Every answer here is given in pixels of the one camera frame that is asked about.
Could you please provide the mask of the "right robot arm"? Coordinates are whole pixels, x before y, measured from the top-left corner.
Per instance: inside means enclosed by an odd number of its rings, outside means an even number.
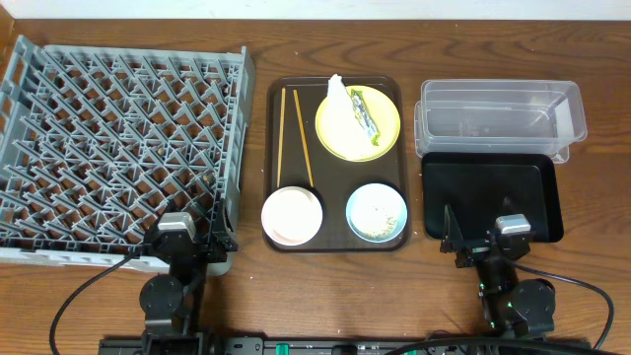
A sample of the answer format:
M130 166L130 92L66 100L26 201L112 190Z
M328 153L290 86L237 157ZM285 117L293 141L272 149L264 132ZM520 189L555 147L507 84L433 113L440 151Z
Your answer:
M546 280L520 280L517 260L529 253L534 229L526 216L500 216L494 227L467 240L450 205L444 208L440 251L453 252L458 268L476 269L485 319L502 335L537 338L555 328L555 288Z

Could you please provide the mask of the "wooden chopstick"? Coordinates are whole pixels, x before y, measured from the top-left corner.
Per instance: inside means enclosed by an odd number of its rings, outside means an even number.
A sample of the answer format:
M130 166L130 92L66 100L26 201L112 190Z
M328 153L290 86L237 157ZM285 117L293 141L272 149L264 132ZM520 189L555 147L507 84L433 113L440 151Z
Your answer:
M294 97L295 110L296 110L297 119L298 119L299 132L301 136L301 142L302 142L302 147L303 147L303 153L304 153L304 159L305 159L309 184L310 184L310 187L315 187L311 159L310 159L310 154L309 154L309 146L307 142L306 131L305 131L305 126L304 126L304 121L303 121L303 116L302 116L302 111L301 111L301 106L300 106L299 94L298 94L298 91L295 89L293 90L293 97Z
M279 117L279 135L278 135L278 152L277 152L277 179L276 187L280 188L282 177L282 161L283 161L283 144L284 144L284 124L286 109L286 88L281 89L280 117Z

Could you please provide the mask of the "white paper napkin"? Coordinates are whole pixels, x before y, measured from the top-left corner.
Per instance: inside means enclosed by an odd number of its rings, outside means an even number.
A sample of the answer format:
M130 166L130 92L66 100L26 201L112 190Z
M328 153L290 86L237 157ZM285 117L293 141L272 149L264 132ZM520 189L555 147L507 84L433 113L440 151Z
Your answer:
M368 143L368 137L356 120L353 105L342 77L333 74L328 79L327 126L332 143L340 149L361 146Z

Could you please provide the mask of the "light blue bowl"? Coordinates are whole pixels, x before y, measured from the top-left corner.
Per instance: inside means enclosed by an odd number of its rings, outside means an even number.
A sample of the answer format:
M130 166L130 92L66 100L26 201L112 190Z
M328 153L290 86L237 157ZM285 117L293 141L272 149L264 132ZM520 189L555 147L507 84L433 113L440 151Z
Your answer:
M384 244L393 241L407 224L407 205L402 195L384 183L368 183L349 196L345 208L351 231L360 239Z

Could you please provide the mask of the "green snack wrapper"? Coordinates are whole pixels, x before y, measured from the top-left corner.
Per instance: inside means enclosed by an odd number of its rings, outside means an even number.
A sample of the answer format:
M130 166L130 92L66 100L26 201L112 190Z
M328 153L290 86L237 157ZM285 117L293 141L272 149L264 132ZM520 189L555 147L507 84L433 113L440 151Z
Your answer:
M381 134L368 110L362 92L352 89L350 98L353 104L353 111L356 120L367 134L371 144L378 146Z

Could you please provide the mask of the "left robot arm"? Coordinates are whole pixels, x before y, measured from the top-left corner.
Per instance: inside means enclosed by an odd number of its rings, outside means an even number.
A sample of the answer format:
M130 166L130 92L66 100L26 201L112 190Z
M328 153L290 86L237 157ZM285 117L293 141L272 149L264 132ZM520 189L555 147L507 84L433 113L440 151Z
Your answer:
M208 227L170 203L144 236L143 250L166 263L169 272L143 286L139 303L146 333L154 338L196 333L208 278L226 274L239 244L225 199Z

